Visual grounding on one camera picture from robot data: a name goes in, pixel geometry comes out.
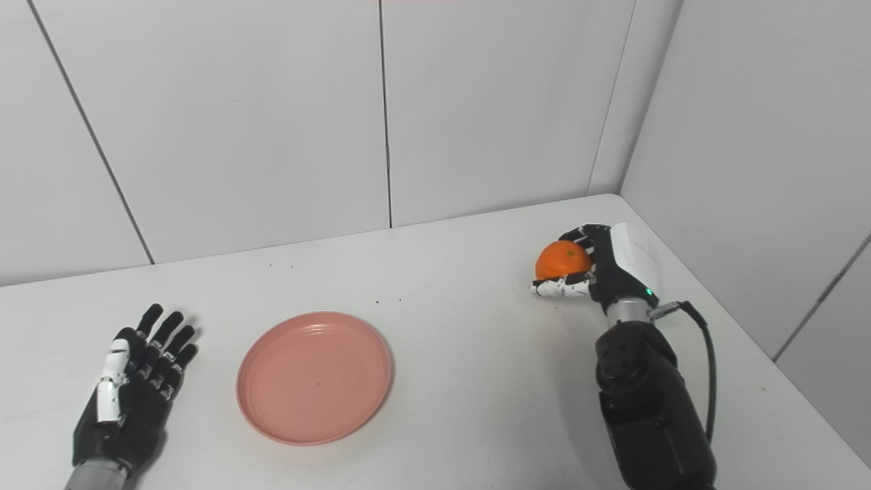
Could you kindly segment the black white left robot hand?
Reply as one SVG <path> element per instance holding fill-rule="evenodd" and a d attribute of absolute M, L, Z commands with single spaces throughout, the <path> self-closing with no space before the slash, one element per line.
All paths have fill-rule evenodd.
<path fill-rule="evenodd" d="M 152 304 L 122 328 L 73 431 L 68 489 L 121 489 L 152 464 L 166 421 L 198 354 L 193 326 L 180 311 Z"/>

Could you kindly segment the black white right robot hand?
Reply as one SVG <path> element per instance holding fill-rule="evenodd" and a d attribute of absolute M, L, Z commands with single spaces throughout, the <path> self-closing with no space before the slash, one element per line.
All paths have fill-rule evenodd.
<path fill-rule="evenodd" d="M 660 307 L 657 255 L 628 223 L 587 223 L 551 242 L 534 266 L 538 297 L 588 297 L 608 311 L 620 301 Z"/>

